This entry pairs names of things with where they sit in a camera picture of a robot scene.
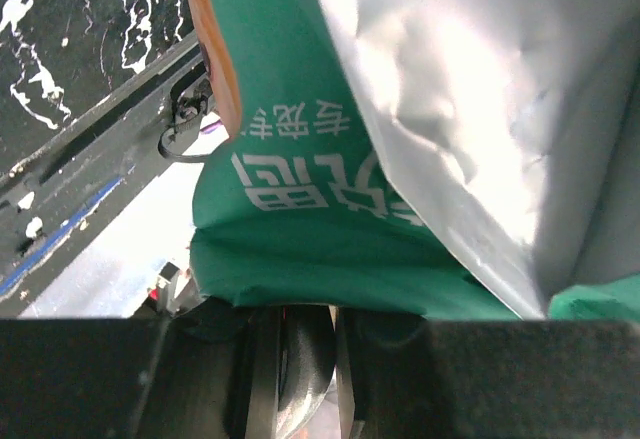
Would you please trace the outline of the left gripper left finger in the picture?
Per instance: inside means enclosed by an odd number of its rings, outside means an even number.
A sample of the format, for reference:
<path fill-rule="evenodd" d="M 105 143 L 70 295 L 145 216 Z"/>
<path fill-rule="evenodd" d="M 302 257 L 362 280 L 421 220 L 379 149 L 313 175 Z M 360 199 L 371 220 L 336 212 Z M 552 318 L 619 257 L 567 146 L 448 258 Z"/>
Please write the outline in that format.
<path fill-rule="evenodd" d="M 271 438 L 281 312 L 208 301 L 178 318 L 7 319 L 5 438 Z"/>

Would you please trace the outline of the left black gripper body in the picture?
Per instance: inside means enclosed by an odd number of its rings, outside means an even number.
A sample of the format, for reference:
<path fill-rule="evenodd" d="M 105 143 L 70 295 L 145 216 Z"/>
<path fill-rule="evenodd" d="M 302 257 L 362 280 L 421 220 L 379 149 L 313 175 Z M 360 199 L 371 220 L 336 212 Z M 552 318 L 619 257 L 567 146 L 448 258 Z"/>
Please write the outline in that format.
<path fill-rule="evenodd" d="M 332 386 L 336 387 L 343 438 L 360 436 L 360 407 L 349 357 L 344 312 L 335 306 L 293 305 L 283 309 L 281 385 L 277 438 L 303 430 Z"/>

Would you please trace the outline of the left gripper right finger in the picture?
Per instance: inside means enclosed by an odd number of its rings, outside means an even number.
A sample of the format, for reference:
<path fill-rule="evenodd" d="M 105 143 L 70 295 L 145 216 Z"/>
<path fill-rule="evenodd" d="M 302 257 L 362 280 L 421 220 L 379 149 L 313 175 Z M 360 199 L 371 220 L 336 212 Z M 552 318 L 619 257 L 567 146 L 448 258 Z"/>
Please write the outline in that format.
<path fill-rule="evenodd" d="M 639 328 L 340 309 L 346 438 L 635 438 Z"/>

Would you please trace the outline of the teal dog food bag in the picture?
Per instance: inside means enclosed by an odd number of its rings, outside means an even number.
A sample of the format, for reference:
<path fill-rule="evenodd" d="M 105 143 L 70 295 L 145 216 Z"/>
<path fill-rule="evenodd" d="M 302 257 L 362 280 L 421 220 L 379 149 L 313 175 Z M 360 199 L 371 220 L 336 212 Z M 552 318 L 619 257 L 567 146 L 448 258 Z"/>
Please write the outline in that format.
<path fill-rule="evenodd" d="M 188 0 L 235 306 L 639 318 L 639 0 Z"/>

